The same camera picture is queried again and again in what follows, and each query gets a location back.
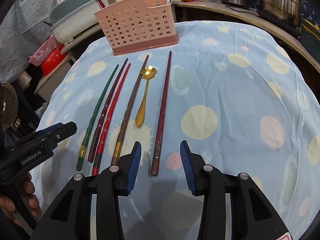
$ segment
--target polka dot fabric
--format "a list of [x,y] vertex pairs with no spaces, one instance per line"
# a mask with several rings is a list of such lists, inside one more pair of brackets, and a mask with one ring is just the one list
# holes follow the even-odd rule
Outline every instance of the polka dot fabric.
[[[305,232],[319,211],[320,107],[300,71],[263,30],[230,22],[176,24],[174,46],[114,57],[106,40],[92,43],[52,95],[39,129],[73,121],[77,133],[59,143],[54,156],[35,168],[33,181],[46,210],[77,172],[76,161],[92,112],[114,67],[132,64],[107,135],[101,168],[111,155],[139,70],[157,69],[149,84],[145,122],[137,128],[145,81],[135,100],[122,154],[141,142],[135,189],[120,198],[125,239],[194,240],[202,198],[188,190],[179,144],[187,140],[224,173],[247,172],[287,225],[293,239]],[[172,50],[164,138],[158,177],[148,175],[169,51]],[[82,173],[91,174],[84,162]],[[95,239],[95,200],[92,204]]]

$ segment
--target pink plastic basket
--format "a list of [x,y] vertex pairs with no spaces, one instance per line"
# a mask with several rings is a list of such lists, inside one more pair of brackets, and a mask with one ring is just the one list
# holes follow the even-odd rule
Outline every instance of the pink plastic basket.
[[177,44],[171,5],[166,2],[121,0],[96,12],[113,54]]
[[57,39],[52,35],[31,57],[29,63],[35,66],[39,66],[46,59],[46,57],[48,57],[50,53],[53,52],[55,47],[57,47]]

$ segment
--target red bowl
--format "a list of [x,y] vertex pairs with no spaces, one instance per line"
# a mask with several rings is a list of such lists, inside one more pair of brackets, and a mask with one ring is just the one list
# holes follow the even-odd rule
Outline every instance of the red bowl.
[[51,54],[41,63],[41,70],[44,77],[50,74],[51,71],[68,55],[68,53],[63,55],[60,54],[63,47],[64,44],[58,44],[53,52],[51,52]]

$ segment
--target human hand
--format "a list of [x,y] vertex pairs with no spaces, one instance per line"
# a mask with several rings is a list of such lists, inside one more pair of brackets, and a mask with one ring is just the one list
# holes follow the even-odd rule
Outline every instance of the human hand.
[[[31,174],[28,172],[25,175],[23,188],[26,191],[26,193],[29,195],[29,206],[32,208],[31,214],[34,217],[39,218],[41,217],[42,212],[41,212],[41,208],[39,207],[39,201],[36,195],[34,195],[35,186],[31,182],[31,179],[32,179]],[[6,217],[12,220],[16,225],[19,226],[19,222],[14,218],[12,214],[12,212],[16,210],[14,203],[9,198],[1,194],[0,194],[0,207],[2,208]]]

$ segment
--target wooden countertop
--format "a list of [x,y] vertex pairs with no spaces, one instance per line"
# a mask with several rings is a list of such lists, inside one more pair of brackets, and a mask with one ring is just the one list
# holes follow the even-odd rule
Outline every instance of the wooden countertop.
[[[318,63],[311,55],[310,53],[303,47],[303,45],[292,35],[284,31],[283,29],[279,28],[278,26],[260,18],[260,17],[255,17],[252,14],[248,13],[241,13],[241,12],[236,12],[234,10],[231,10],[225,6],[225,4],[221,3],[221,1],[216,0],[215,2],[179,2],[175,1],[173,2],[175,6],[182,6],[182,7],[192,7],[192,8],[198,8],[198,9],[203,9],[203,10],[209,10],[213,12],[218,12],[222,13],[225,15],[229,15],[235,18],[238,18],[240,20],[243,20],[245,22],[248,22],[252,25],[255,25],[272,35],[278,37],[282,41],[284,41],[289,47],[297,51],[299,54],[301,54],[308,62],[310,62],[311,65],[320,73],[320,63]],[[248,11],[245,9],[240,9],[236,8],[236,10],[242,10],[242,11]]]

